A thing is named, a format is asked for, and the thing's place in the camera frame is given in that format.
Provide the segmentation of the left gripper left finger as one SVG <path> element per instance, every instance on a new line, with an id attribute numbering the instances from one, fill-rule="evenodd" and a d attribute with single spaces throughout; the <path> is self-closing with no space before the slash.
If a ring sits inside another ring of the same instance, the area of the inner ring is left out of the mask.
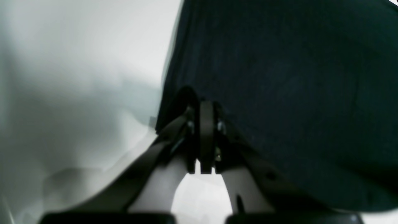
<path id="1" fill-rule="evenodd" d="M 177 187 L 195 169 L 198 113 L 195 92 L 182 88 L 151 146 L 104 190 L 72 212 L 170 212 Z"/>

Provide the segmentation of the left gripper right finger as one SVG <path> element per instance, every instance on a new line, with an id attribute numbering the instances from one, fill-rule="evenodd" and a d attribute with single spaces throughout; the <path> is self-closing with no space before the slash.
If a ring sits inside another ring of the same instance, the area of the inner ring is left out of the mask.
<path id="1" fill-rule="evenodd" d="M 326 212 L 261 159 L 220 107 L 201 102 L 201 173 L 223 177 L 233 213 Z"/>

